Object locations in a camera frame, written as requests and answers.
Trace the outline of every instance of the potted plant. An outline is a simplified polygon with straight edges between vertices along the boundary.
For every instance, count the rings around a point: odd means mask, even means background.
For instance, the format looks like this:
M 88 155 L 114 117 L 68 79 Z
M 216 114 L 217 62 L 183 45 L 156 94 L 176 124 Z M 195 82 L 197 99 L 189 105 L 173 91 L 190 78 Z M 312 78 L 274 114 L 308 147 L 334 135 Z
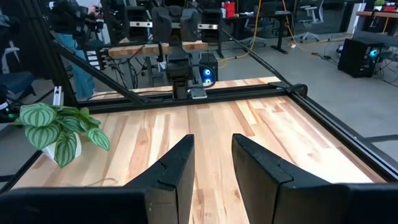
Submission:
M 61 168 L 81 154 L 79 135 L 86 134 L 91 142 L 109 150 L 109 139 L 99 128 L 101 122 L 90 116 L 88 108 L 23 105 L 13 124 L 25 126 L 29 142 Z

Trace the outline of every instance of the jeans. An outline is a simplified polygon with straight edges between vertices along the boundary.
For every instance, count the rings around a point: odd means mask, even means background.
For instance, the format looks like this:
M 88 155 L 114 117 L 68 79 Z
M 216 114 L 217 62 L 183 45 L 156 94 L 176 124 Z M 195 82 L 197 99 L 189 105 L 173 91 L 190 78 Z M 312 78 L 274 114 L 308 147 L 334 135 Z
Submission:
M 77 57 L 86 60 L 83 51 L 77 50 L 77 43 L 71 34 L 57 35 L 61 41 L 60 44 L 71 50 Z M 73 76 L 75 77 L 76 97 L 82 100 L 93 96 L 95 90 L 94 78 L 74 63 L 70 63 L 70 65 L 72 66 Z

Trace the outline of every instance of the white pot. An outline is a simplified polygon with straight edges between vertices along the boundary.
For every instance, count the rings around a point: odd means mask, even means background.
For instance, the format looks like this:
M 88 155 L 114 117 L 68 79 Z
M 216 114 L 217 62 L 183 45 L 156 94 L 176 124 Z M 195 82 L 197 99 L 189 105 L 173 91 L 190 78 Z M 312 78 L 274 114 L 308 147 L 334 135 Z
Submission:
M 74 133 L 76 136 L 76 140 L 77 140 L 77 147 L 76 147 L 76 153 L 75 153 L 75 158 L 80 156 L 81 154 L 81 142 L 80 142 L 80 137 L 77 133 Z M 45 147 L 44 149 L 42 149 L 42 152 L 47 155 L 49 158 L 51 158 L 54 162 L 55 162 L 55 145 L 57 143 L 53 143 L 47 147 Z

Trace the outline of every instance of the red can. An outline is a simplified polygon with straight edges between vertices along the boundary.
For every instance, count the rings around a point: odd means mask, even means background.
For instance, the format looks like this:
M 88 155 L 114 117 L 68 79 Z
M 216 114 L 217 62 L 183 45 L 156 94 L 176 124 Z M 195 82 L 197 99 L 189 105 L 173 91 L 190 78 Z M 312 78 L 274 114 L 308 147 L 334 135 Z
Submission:
M 235 16 L 235 2 L 225 3 L 224 8 L 226 11 L 227 18 Z

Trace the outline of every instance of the wooden board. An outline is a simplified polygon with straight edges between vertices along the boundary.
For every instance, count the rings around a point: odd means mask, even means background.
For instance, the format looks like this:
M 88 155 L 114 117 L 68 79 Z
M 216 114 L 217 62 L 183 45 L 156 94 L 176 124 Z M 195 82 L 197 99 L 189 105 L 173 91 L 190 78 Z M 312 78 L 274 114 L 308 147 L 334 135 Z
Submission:
M 216 82 L 216 84 L 209 89 L 226 88 L 233 86 L 259 85 L 259 84 L 266 84 L 269 82 L 279 82 L 279 79 L 276 77 L 264 77 L 264 78 L 249 78 L 243 80 L 220 81 Z M 172 90 L 173 90 L 172 86 L 161 86 L 161 87 L 133 89 L 132 91 L 136 93 L 148 92 L 145 93 L 144 95 L 155 95 L 155 94 L 161 94 L 161 92 L 163 91 L 167 92 Z M 94 93 L 94 96 L 90 100 L 103 100 L 103 99 L 122 98 L 122 97 L 123 96 L 118 94 L 116 91 L 103 91 L 103 92 Z
M 233 133 L 244 134 L 332 183 L 382 182 L 288 96 L 94 117 L 101 120 L 101 129 L 111 139 L 109 152 L 83 140 L 81 156 L 64 169 L 40 156 L 14 188 L 124 185 L 184 135 L 194 134 L 195 183 L 190 223 L 249 223 L 234 175 Z
M 358 11 L 356 12 L 357 16 L 376 16 L 376 17 L 390 17 L 398 19 L 398 13 L 396 12 L 369 12 L 369 11 Z
M 121 41 L 121 43 L 128 42 L 127 39 Z M 157 44 L 147 44 L 141 48 L 142 45 L 128 46 L 128 47 L 113 47 L 109 50 L 109 56 L 111 57 L 128 57 L 134 54 L 159 54 L 159 46 Z M 208 45 L 198 40 L 196 42 L 183 42 L 182 47 L 185 50 L 206 50 Z M 162 44 L 163 54 L 170 53 L 169 44 Z

